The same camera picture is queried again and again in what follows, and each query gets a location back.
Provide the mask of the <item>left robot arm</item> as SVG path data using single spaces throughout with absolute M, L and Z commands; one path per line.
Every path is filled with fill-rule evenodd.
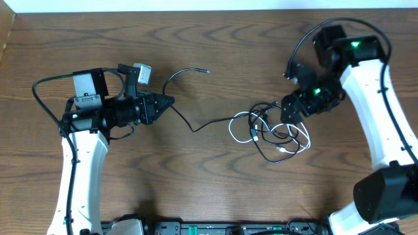
M 114 97 L 108 95 L 107 68 L 72 73 L 76 94 L 60 121 L 63 171 L 49 234 L 102 234 L 101 176 L 111 129 L 151 125 L 174 103 L 171 96 L 137 89 L 138 84 L 148 84 L 151 71 L 141 63 L 112 69 L 122 81 Z

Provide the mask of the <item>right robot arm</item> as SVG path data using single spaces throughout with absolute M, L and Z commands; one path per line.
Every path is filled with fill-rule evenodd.
M 282 99 L 281 121 L 300 124 L 351 99 L 365 133 L 373 172 L 355 184 L 353 201 L 330 214 L 318 234 L 395 233 L 394 222 L 417 214 L 417 137 L 397 99 L 389 72 L 391 43 L 373 35 L 348 37 L 341 20 L 310 30 L 321 76 L 290 59 L 285 76 L 298 89 Z

